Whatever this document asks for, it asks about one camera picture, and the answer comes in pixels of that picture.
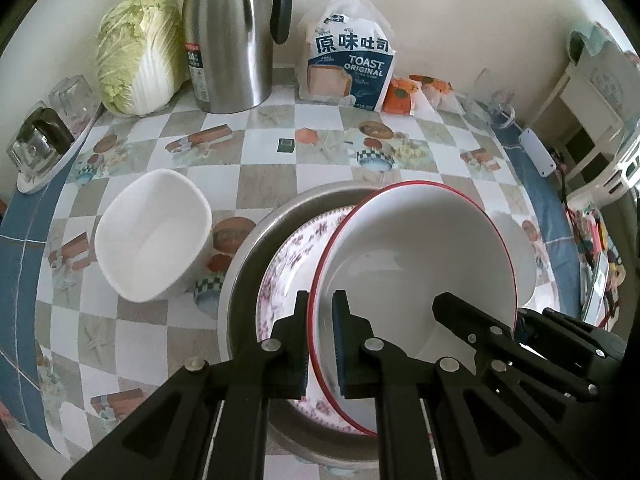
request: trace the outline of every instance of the white power strip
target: white power strip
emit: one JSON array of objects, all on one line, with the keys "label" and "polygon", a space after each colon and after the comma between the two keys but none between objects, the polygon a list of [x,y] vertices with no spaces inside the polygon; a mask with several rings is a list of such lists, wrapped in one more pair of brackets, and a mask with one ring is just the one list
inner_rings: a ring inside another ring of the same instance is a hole
[{"label": "white power strip", "polygon": [[556,163],[531,128],[524,130],[519,140],[540,176],[547,177],[556,170]]}]

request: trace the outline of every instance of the red rim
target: red rim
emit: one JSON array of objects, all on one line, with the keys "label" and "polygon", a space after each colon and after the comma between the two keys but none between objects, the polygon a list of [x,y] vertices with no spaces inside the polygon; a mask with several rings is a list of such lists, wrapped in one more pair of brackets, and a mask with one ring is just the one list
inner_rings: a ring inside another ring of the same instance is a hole
[{"label": "red rim", "polygon": [[366,203],[369,203],[370,200],[373,200],[378,195],[384,192],[387,192],[391,189],[394,189],[396,187],[415,186],[415,185],[435,186],[435,187],[442,187],[444,189],[448,189],[449,191],[452,191],[455,194],[460,195],[462,198],[465,198],[467,201],[471,202],[472,205],[475,206],[478,209],[478,211],[480,211],[485,216],[485,218],[489,221],[489,224],[491,224],[491,226],[494,228],[496,234],[498,235],[498,238],[502,243],[502,248],[504,249],[504,252],[507,255],[507,260],[509,262],[509,266],[511,267],[511,275],[513,277],[513,290],[515,294],[515,305],[513,307],[513,328],[512,328],[513,331],[515,330],[516,318],[518,315],[518,289],[516,288],[516,276],[513,270],[513,264],[511,263],[511,257],[509,256],[509,251],[507,251],[507,245],[504,243],[504,240],[500,235],[500,231],[498,231],[498,228],[495,226],[494,222],[491,220],[491,218],[489,218],[489,215],[487,215],[487,213],[485,213],[484,210],[476,202],[471,200],[467,195],[465,195],[464,193],[460,193],[457,189],[447,186],[446,184],[441,184],[439,182],[431,182],[428,180],[407,180],[405,182],[398,182],[396,184],[391,184],[390,186],[386,186],[383,189],[380,189],[372,193],[368,197],[366,197],[366,199],[364,199],[356,207],[354,207],[351,210],[351,212],[347,216],[345,216],[342,222],[340,222],[340,225],[338,225],[338,228],[334,231],[334,234],[332,234],[331,238],[329,238],[329,241],[326,247],[324,248],[324,251],[322,252],[322,256],[320,256],[320,261],[318,263],[318,266],[316,267],[316,272],[314,274],[314,280],[311,284],[311,292],[309,293],[309,300],[306,308],[306,340],[309,346],[309,357],[311,359],[311,365],[314,369],[314,373],[316,374],[316,378],[318,379],[318,384],[320,384],[320,389],[324,393],[324,396],[326,397],[326,399],[329,401],[329,404],[331,404],[334,410],[344,420],[346,420],[349,424],[351,424],[356,430],[359,430],[362,433],[370,436],[376,436],[377,433],[375,431],[371,431],[371,430],[368,430],[367,428],[364,428],[355,420],[353,420],[349,415],[347,415],[344,412],[344,410],[340,407],[340,404],[335,400],[334,394],[329,389],[329,386],[326,384],[326,381],[324,380],[324,375],[322,374],[322,368],[320,367],[320,360],[318,358],[318,347],[314,339],[314,325],[315,325],[314,319],[316,316],[315,305],[316,305],[316,297],[318,296],[318,285],[320,281],[320,275],[322,274],[322,271],[324,269],[324,264],[326,263],[326,260],[329,256],[329,253],[331,252],[331,249],[337,237],[340,235],[340,232],[345,227],[345,225],[348,224],[349,220],[351,220],[351,218],[360,210],[360,208],[362,208]]}]

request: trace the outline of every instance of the white cabbage stalk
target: white cabbage stalk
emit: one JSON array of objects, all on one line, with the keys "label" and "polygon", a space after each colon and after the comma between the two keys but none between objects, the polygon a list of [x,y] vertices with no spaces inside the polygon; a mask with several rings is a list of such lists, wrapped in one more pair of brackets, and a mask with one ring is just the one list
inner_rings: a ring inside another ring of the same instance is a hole
[{"label": "white cabbage stalk", "polygon": [[119,115],[146,115],[169,102],[186,76],[177,0],[124,0],[102,19],[98,82]]}]

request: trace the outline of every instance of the square white bowl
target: square white bowl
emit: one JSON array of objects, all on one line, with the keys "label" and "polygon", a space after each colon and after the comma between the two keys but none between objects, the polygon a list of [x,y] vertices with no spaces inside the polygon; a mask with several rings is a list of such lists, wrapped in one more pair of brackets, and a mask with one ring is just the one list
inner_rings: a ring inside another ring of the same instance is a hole
[{"label": "square white bowl", "polygon": [[95,256],[125,300],[144,303],[193,285],[211,247],[211,209],[202,192],[173,170],[151,171],[104,212]]}]

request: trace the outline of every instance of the white tray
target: white tray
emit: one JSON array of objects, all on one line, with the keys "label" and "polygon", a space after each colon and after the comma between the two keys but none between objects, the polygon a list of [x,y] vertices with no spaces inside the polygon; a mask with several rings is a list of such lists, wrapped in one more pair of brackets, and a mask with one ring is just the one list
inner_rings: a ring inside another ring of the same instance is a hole
[{"label": "white tray", "polygon": [[30,195],[38,192],[43,187],[45,187],[49,182],[51,182],[53,177],[55,177],[58,173],[60,173],[62,168],[64,168],[66,164],[71,160],[71,157],[73,157],[78,152],[80,147],[84,144],[84,141],[89,135],[91,128],[94,127],[95,121],[97,121],[98,117],[100,117],[103,110],[104,109],[102,108],[102,106],[98,107],[98,111],[95,113],[94,118],[91,119],[91,121],[89,121],[89,124],[87,124],[84,131],[78,136],[78,138],[74,141],[74,143],[71,146],[69,146],[69,149],[66,150],[66,153],[56,163],[56,165],[53,168],[51,168],[46,174],[44,174],[39,178],[36,178],[34,180],[27,182],[26,179],[24,178],[24,175],[19,171],[18,182],[17,182],[18,191],[20,191],[21,193]]}]

